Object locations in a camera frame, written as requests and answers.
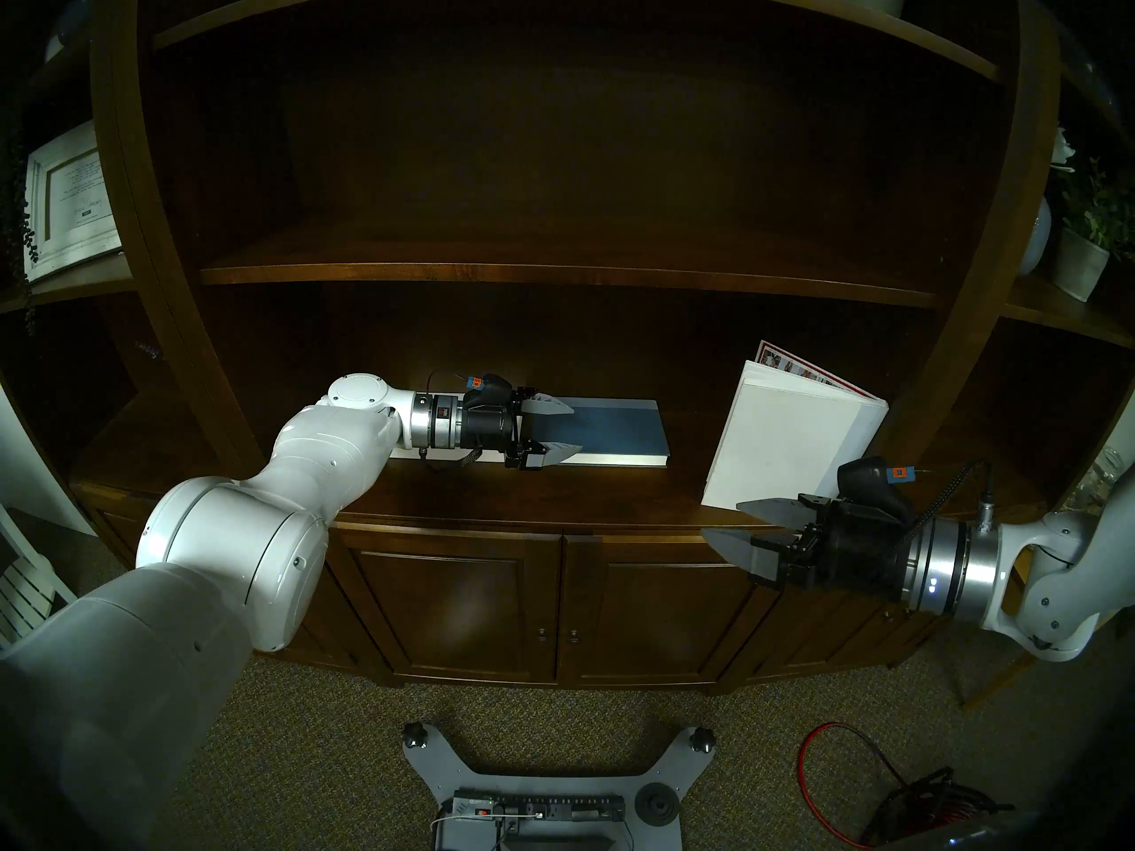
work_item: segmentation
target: white cable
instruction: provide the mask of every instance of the white cable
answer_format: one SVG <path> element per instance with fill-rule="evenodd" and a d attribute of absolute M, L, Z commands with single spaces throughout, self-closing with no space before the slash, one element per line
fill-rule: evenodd
<path fill-rule="evenodd" d="M 536 818 L 538 820 L 544 819 L 543 817 L 540 817 L 540 815 L 446 815 L 445 817 L 438 817 L 435 818 L 434 820 L 430 820 L 429 828 L 432 829 L 434 824 L 439 824 L 443 820 L 496 820 L 498 818 L 502 820 L 510 820 L 513 818 L 519 820 L 520 818 L 528 818 L 528 817 Z"/>

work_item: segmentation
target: potted plant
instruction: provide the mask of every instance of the potted plant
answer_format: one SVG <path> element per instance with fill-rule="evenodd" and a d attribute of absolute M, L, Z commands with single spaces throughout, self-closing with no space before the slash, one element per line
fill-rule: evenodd
<path fill-rule="evenodd" d="M 1135 177 L 1127 172 L 1110 180 L 1099 158 L 1061 177 L 1068 214 L 1052 283 L 1086 302 L 1111 253 L 1127 254 L 1135 244 Z"/>

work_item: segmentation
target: cabinet door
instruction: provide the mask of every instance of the cabinet door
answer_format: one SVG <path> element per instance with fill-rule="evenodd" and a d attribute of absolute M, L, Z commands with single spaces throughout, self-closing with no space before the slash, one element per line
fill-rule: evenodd
<path fill-rule="evenodd" d="M 99 539 L 133 568 L 142 530 L 158 499 L 85 481 L 72 482 L 72 491 L 91 516 Z"/>
<path fill-rule="evenodd" d="M 932 632 L 935 616 L 849 591 L 788 587 L 723 679 L 723 686 L 894 664 Z"/>
<path fill-rule="evenodd" d="M 560 681 L 711 684 L 776 593 L 699 536 L 566 537 Z"/>
<path fill-rule="evenodd" d="M 384 685 L 398 685 L 326 564 L 295 637 L 285 649 L 272 655 L 288 662 L 363 674 Z"/>
<path fill-rule="evenodd" d="M 550 683 L 560 537 L 348 529 L 344 589 L 398 676 Z"/>

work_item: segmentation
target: wall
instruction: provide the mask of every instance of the wall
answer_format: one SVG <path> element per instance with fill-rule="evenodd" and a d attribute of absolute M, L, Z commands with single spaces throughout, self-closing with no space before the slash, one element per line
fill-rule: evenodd
<path fill-rule="evenodd" d="M 3 391 L 0 391 L 0 504 L 94 536 L 91 525 L 40 460 Z"/>

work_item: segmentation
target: wooden cabinet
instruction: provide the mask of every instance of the wooden cabinet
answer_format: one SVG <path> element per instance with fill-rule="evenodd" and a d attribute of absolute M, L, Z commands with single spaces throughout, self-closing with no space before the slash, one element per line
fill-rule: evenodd
<path fill-rule="evenodd" d="M 789 587 L 730 665 L 722 689 L 893 665 L 914 651 L 941 621 L 857 592 Z"/>
<path fill-rule="evenodd" d="M 134 566 L 138 540 L 157 498 L 142 497 L 119 488 L 73 481 L 72 492 L 86 509 L 102 541 L 128 568 Z"/>
<path fill-rule="evenodd" d="M 96 0 L 90 65 L 6 93 L 28 151 L 93 119 L 125 254 L 0 275 L 3 389 L 127 565 L 159 495 L 254 474 L 345 372 L 651 398 L 664 470 L 392 460 L 285 657 L 714 690 L 898 660 L 938 621 L 755 589 L 698 541 L 751 521 L 700 505 L 741 361 L 767 338 L 892 403 L 874 449 L 934 470 L 917 508 L 985 457 L 1028 520 L 1126 403 L 1135 271 L 1088 304 L 1016 278 L 1052 127 L 1109 134 L 1033 0 L 833 5 Z"/>
<path fill-rule="evenodd" d="M 569 536 L 560 682 L 714 683 L 775 599 L 696 534 Z"/>
<path fill-rule="evenodd" d="M 343 530 L 333 566 L 394 673 L 550 683 L 560 537 Z"/>
<path fill-rule="evenodd" d="M 363 674 L 377 683 L 396 685 L 389 666 L 326 565 L 292 643 L 271 655 L 288 662 Z"/>

